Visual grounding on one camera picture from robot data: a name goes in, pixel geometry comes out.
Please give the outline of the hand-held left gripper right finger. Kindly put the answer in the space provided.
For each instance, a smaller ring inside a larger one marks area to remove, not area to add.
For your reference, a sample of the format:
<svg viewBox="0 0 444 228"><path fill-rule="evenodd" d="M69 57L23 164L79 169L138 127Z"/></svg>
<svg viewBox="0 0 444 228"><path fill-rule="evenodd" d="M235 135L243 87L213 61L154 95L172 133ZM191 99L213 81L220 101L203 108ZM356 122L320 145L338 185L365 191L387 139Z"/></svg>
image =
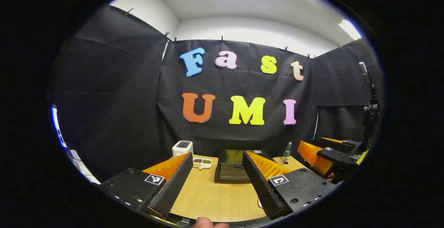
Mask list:
<svg viewBox="0 0 444 228"><path fill-rule="evenodd" d="M243 152L242 166L271 220L299 213L338 188L307 168L290 170L249 151Z"/></svg>

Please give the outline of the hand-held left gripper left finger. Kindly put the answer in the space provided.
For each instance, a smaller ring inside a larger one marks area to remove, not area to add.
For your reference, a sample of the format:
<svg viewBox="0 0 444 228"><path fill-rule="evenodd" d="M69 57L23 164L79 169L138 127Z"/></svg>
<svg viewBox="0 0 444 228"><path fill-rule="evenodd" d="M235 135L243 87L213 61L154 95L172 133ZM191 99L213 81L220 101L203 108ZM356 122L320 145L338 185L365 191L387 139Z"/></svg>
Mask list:
<svg viewBox="0 0 444 228"><path fill-rule="evenodd" d="M99 189L141 215L168 217L192 168L189 152L145 170L127 168L101 183Z"/></svg>

